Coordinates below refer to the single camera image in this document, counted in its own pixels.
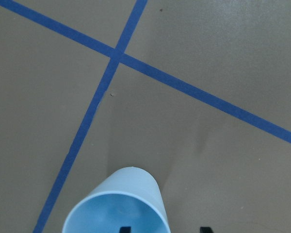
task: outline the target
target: gray surface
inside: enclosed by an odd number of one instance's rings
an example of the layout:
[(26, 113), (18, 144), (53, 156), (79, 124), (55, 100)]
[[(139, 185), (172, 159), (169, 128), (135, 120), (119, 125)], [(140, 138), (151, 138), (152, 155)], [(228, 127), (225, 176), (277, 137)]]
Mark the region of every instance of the gray surface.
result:
[(0, 7), (0, 233), (33, 230), (107, 62)]
[[(111, 46), (133, 7), (20, 2)], [(149, 1), (127, 53), (291, 130), (291, 1)], [(33, 230), (107, 62), (0, 7), (0, 232)], [(172, 232), (291, 232), (291, 144), (124, 65), (44, 232), (124, 166), (157, 179)]]
[(291, 131), (291, 0), (149, 1), (126, 52)]

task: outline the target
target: blue tape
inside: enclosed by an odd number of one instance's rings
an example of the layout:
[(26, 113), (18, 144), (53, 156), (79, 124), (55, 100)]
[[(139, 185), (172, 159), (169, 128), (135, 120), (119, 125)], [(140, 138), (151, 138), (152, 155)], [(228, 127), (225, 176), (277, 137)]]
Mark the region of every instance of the blue tape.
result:
[(197, 100), (200, 100), (216, 109), (219, 109), (227, 114), (232, 115), (250, 125), (253, 125), (263, 131), (266, 131), (286, 142), (291, 143), (291, 132), (281, 128), (267, 120), (264, 120), (242, 108), (239, 108), (225, 100), (222, 100), (206, 91), (203, 91), (195, 86), (192, 86), (180, 79), (177, 79), (170, 74), (167, 74), (159, 69), (156, 69), (144, 62), (137, 60), (127, 54), (121, 58), (121, 63), (133, 68), (161, 83), (164, 83), (178, 91), (181, 91)]
[(27, 19), (30, 19), (54, 32), (57, 32), (71, 40), (74, 40), (90, 49), (93, 49), (101, 54), (110, 57), (113, 52), (113, 48), (95, 40), (83, 33), (80, 33), (62, 23), (59, 23), (47, 16), (44, 16), (26, 6), (23, 6), (15, 1), (0, 0), (0, 6), (13, 11)]
[(49, 215), (54, 207), (54, 204), (60, 194), (60, 191), (67, 179), (67, 176), (72, 168), (72, 165), (79, 153), (82, 143), (87, 135), (87, 132), (92, 124), (93, 118), (97, 111), (97, 108), (108, 89), (112, 78), (119, 65), (120, 58), (127, 47), (129, 40), (132, 36), (134, 29), (140, 19), (140, 16), (146, 6), (146, 0), (137, 0), (132, 13), (126, 23), (126, 26), (118, 40), (116, 49), (111, 53), (111, 59), (107, 65), (107, 68), (100, 80), (98, 88), (94, 94), (94, 97), (85, 113), (79, 130), (71, 144), (69, 153), (67, 154), (62, 167), (57, 175), (57, 178), (53, 184), (53, 187), (48, 195), (48, 198), (43, 206), (43, 209), (38, 218), (37, 224), (33, 230), (33, 233), (41, 233), (45, 227), (45, 224), (49, 218)]

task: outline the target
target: cup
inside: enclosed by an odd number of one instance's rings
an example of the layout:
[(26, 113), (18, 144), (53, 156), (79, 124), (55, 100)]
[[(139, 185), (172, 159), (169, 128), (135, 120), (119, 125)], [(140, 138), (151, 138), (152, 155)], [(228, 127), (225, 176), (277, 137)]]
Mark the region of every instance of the cup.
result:
[(131, 233), (170, 233), (159, 186), (137, 167), (116, 171), (80, 201), (62, 233), (119, 233), (129, 227)]

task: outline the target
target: white container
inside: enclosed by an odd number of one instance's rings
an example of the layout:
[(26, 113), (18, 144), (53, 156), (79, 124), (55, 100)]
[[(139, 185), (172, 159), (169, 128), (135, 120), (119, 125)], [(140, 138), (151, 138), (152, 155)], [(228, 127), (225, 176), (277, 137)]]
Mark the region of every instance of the white container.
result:
[(159, 186), (145, 170), (122, 168), (79, 202), (63, 233), (170, 233)]

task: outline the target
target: black object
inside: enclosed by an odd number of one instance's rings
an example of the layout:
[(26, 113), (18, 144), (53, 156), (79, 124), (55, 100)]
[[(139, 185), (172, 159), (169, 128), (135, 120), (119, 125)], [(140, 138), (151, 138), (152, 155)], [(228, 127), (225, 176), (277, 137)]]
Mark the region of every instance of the black object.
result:
[(213, 233), (211, 227), (200, 227), (199, 232), (200, 233)]
[(130, 233), (131, 227), (121, 227), (120, 233)]

